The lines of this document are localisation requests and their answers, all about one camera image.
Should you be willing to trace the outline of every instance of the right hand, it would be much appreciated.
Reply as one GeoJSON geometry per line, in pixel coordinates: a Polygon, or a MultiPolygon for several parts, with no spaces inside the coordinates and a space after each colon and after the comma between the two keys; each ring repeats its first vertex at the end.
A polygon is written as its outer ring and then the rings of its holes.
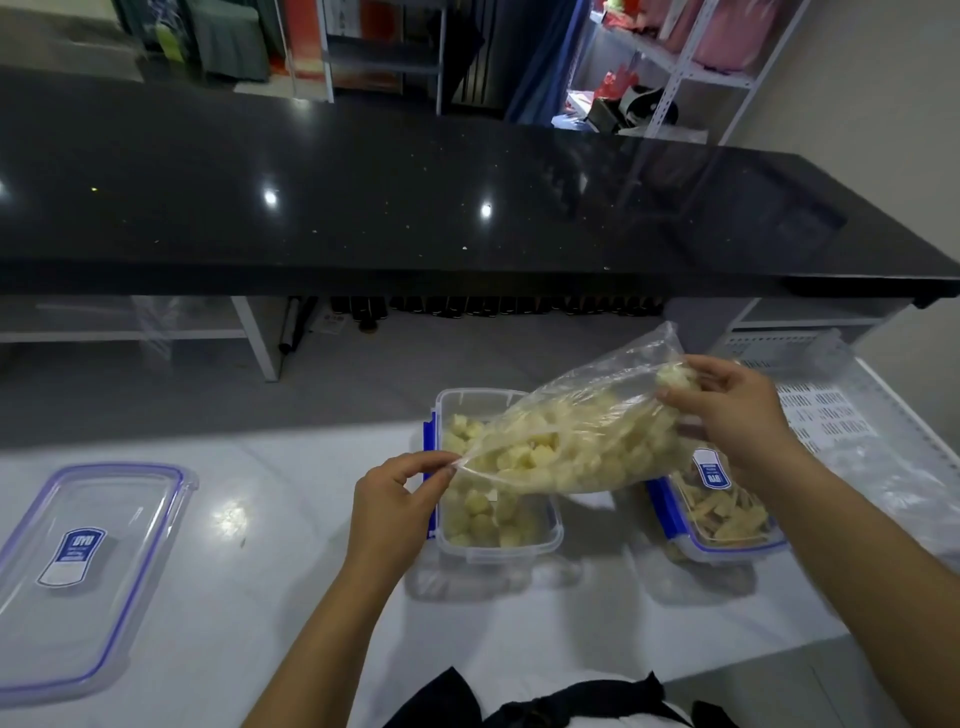
{"type": "Polygon", "coordinates": [[[715,356],[691,354],[685,359],[700,375],[702,390],[667,388],[657,392],[657,399],[699,417],[709,440],[732,465],[763,473],[781,467],[787,454],[807,454],[787,424],[769,377],[715,356]]]}

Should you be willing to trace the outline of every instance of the clear plastic container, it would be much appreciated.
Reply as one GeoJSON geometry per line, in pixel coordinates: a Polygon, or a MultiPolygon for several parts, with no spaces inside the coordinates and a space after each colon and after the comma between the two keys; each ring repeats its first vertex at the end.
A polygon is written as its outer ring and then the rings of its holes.
{"type": "MultiPolygon", "coordinates": [[[[466,415],[472,420],[487,422],[502,414],[511,404],[523,397],[526,392],[512,389],[445,389],[437,396],[434,418],[429,428],[424,428],[424,449],[439,446],[445,429],[450,428],[454,415],[466,415]]],[[[435,530],[440,550],[462,556],[471,563],[500,564],[517,561],[532,561],[537,556],[557,550],[564,539],[564,525],[560,518],[557,501],[552,496],[524,496],[520,499],[523,507],[540,521],[542,540],[536,544],[516,547],[502,546],[457,546],[444,535],[443,502],[437,507],[435,521],[431,530],[435,530]]]]}
{"type": "Polygon", "coordinates": [[[686,470],[648,481],[647,492],[664,535],[683,558],[743,563],[789,548],[759,500],[730,479],[725,459],[706,444],[691,448],[686,470]]]}
{"type": "Polygon", "coordinates": [[[0,548],[0,704],[93,692],[119,673],[196,484],[148,463],[54,473],[0,548]]]}

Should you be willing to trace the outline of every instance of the black countertop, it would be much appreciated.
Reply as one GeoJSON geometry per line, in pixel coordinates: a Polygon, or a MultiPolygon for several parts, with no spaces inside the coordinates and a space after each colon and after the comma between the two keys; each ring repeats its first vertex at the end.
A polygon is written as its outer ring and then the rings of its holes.
{"type": "Polygon", "coordinates": [[[19,69],[0,99],[0,293],[960,293],[796,156],[19,69]]]}

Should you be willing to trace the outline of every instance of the wall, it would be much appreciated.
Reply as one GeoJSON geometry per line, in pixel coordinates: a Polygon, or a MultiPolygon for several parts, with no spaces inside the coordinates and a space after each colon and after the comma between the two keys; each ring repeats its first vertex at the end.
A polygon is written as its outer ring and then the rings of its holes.
{"type": "MultiPolygon", "coordinates": [[[[958,37],[958,3],[812,0],[733,143],[803,155],[960,259],[958,37]]],[[[960,450],[960,301],[858,348],[960,450]]]]}
{"type": "Polygon", "coordinates": [[[117,13],[110,0],[0,0],[0,8],[55,12],[59,15],[117,22],[117,13]]]}

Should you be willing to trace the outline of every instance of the plastic wrap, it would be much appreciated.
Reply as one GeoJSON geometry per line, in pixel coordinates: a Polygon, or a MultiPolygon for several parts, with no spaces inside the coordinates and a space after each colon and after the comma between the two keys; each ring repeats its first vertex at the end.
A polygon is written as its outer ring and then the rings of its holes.
{"type": "Polygon", "coordinates": [[[676,327],[666,323],[622,349],[571,370],[521,398],[461,452],[457,466],[515,493],[590,493],[622,488],[684,466],[677,410],[661,386],[695,387],[676,327]]]}
{"type": "Polygon", "coordinates": [[[844,440],[817,457],[928,551],[960,551],[960,494],[897,455],[881,438],[844,440]]]}

